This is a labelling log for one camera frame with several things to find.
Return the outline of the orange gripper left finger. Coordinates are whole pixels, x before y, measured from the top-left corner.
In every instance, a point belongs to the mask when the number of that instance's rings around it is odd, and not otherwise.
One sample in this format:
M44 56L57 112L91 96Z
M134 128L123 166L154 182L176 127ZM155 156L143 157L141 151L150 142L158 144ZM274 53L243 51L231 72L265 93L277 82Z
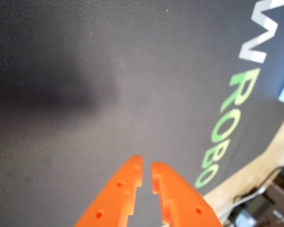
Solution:
M137 188L142 186L143 158L132 156L115 172L75 224L76 227L125 227L134 214Z

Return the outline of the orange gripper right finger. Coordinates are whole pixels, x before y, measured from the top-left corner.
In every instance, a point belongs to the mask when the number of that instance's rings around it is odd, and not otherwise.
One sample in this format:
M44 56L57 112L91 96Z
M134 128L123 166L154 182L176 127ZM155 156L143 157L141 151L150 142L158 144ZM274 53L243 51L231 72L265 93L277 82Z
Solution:
M152 190L162 223L170 227L221 227L212 207L180 174L162 162L151 164Z

